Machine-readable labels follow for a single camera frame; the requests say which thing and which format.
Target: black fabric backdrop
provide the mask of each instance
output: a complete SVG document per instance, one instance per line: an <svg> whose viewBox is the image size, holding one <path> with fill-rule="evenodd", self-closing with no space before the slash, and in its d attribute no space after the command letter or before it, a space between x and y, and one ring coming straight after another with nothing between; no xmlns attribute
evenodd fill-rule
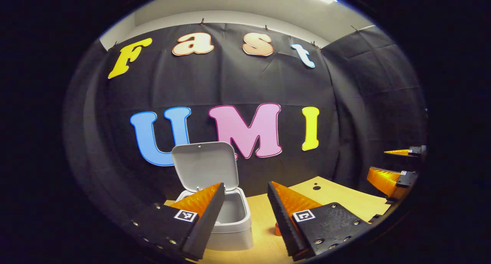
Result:
<svg viewBox="0 0 491 264"><path fill-rule="evenodd" d="M214 50L174 56L177 39L196 32L209 33ZM242 38L251 32L269 35L275 52L267 57L245 54ZM142 48L129 70L107 79L119 50L149 37L152 44ZM302 63L290 47L294 43L309 51L314 69ZM317 175L381 195L366 180L368 167L410 170L407 160L383 151L421 145L426 138L425 105L416 75L394 42L376 27L319 50L309 42L253 26L172 26L121 42L107 53L96 42L73 81L65 106L69 161L92 201L119 222L150 203L175 200L184 190L174 166L155 166L141 156L130 124L137 112L157 114L157 146L170 152L174 140L170 121L163 117L168 108L191 108L189 141L200 143L217 140L214 119L208 116L214 106L234 105L249 124L261 103L281 105L281 154L253 154L250 159L239 154L239 187L246 196L264 194L270 180L290 186ZM304 152L302 108L307 106L320 110L320 143Z"/></svg>

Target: yellow letter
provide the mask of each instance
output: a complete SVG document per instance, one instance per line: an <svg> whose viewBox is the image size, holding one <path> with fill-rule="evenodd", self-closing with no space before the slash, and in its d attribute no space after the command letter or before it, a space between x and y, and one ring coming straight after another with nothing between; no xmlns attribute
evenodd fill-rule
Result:
<svg viewBox="0 0 491 264"><path fill-rule="evenodd" d="M177 39L177 44L172 49L172 54L176 56L189 55L191 53L206 54L214 49L212 37L207 33L187 34Z"/></svg>
<svg viewBox="0 0 491 264"><path fill-rule="evenodd" d="M121 54L119 54L119 58L107 78L111 79L128 71L129 67L128 65L126 65L128 59L130 59L130 62L136 60L138 55L142 51L141 46L149 46L151 43L152 39L146 38L145 40L140 40L139 42L135 42L121 48Z"/></svg>
<svg viewBox="0 0 491 264"><path fill-rule="evenodd" d="M244 44L242 49L249 55L270 56L273 53L273 47L270 36L259 33L249 33L244 36Z"/></svg>
<svg viewBox="0 0 491 264"><path fill-rule="evenodd" d="M319 109L316 107L306 107L302 109L305 116L305 142L302 144L302 150L312 150L319 146L317 140L317 116Z"/></svg>

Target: pink letter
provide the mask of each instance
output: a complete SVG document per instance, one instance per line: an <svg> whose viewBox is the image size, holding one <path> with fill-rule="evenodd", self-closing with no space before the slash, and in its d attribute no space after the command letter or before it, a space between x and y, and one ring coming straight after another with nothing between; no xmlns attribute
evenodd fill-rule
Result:
<svg viewBox="0 0 491 264"><path fill-rule="evenodd" d="M232 144L232 140L244 158L252 155L259 139L258 157L270 157L281 153L278 143L278 114L281 107L275 103L259 105L249 127L234 106L211 108L208 115L215 119L218 141Z"/></svg>

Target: wooden table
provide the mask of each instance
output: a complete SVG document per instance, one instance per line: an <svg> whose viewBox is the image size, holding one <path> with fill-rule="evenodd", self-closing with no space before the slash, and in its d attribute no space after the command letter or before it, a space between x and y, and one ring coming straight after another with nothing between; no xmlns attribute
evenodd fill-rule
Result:
<svg viewBox="0 0 491 264"><path fill-rule="evenodd" d="M389 205L386 199L365 194L321 177L290 186L291 189L308 196L322 205L337 202L368 222L375 215L384 214ZM168 206L174 201L167 200ZM279 264L293 263L286 252L283 238L275 235L275 215L267 194L247 198L251 212L254 247L245 251L222 252L205 250L200 264Z"/></svg>

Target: open lid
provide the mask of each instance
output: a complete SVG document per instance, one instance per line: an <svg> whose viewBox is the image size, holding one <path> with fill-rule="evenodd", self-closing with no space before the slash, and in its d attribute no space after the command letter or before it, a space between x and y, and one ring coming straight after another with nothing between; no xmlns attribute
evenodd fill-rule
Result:
<svg viewBox="0 0 491 264"><path fill-rule="evenodd" d="M234 148L226 142L178 145L172 149L172 159L188 191L197 192L197 187L201 190L217 182L223 182L226 191L239 185Z"/></svg>

